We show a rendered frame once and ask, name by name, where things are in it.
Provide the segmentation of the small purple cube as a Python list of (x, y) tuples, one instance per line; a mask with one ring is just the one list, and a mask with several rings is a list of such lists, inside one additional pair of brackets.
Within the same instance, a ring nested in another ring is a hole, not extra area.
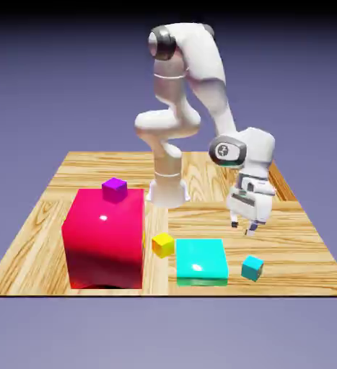
[(128, 194), (127, 181), (119, 178), (110, 178), (102, 183), (102, 198), (108, 202), (118, 203)]

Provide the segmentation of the small yellow cube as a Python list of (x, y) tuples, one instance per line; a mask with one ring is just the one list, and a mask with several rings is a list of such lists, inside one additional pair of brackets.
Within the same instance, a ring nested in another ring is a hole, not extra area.
[(152, 238), (152, 251), (161, 259), (175, 253), (175, 240), (167, 233)]

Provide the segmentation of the large cyan box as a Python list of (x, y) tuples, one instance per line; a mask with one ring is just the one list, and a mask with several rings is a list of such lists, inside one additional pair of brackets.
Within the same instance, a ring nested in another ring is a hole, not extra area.
[(229, 269), (221, 239), (176, 239), (179, 286), (225, 286)]

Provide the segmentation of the small cyan cube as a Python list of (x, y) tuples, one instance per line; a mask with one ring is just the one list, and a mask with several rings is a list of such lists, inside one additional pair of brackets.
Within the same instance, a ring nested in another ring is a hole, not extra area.
[(242, 263), (241, 276), (256, 282), (263, 271), (264, 261), (248, 255)]

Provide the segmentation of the large red box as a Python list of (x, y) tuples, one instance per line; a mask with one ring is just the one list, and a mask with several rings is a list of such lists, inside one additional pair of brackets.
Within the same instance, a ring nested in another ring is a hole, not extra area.
[(73, 289), (140, 289), (144, 269), (144, 191), (129, 189), (119, 203), (101, 189), (80, 189), (61, 227)]

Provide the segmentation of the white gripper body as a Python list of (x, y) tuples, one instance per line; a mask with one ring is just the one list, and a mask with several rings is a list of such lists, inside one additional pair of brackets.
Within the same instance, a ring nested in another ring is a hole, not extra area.
[(256, 192), (231, 187), (227, 196), (227, 208), (238, 216), (265, 224), (271, 214), (273, 198)]

